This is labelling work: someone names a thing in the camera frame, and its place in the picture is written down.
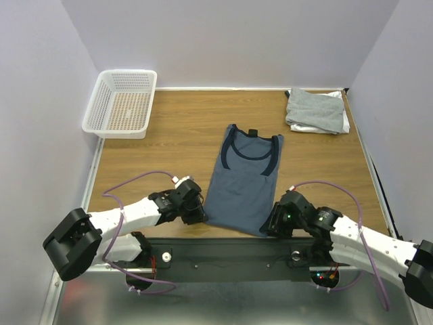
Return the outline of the blue printed tank top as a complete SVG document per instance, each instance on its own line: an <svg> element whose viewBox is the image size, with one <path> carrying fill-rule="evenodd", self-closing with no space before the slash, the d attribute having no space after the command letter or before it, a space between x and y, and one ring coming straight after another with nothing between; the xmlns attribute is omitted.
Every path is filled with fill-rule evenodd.
<svg viewBox="0 0 433 325"><path fill-rule="evenodd" d="M255 129L226 128L204 202L208 225L267 235L283 143L281 134L265 138Z"/></svg>

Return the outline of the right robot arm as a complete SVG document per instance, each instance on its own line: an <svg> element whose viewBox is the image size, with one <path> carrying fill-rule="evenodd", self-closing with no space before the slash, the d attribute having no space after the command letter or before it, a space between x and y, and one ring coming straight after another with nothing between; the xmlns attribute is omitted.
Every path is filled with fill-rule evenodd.
<svg viewBox="0 0 433 325"><path fill-rule="evenodd" d="M359 224L340 211L314 207L301 193L287 191L261 231L289 238L302 229L315 238L313 260L355 266L402 288L409 298L432 308L432 243L391 238Z"/></svg>

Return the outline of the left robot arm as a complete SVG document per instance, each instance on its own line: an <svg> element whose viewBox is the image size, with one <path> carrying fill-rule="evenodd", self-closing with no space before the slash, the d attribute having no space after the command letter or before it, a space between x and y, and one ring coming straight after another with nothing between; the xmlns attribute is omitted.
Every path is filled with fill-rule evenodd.
<svg viewBox="0 0 433 325"><path fill-rule="evenodd" d="M74 209L44 240L43 249L60 278L73 280L103 262L113 238L129 237L135 230L178 217L187 225L206 221L201 191L194 180L184 177L174 189L152 193L122 208L95 213Z"/></svg>

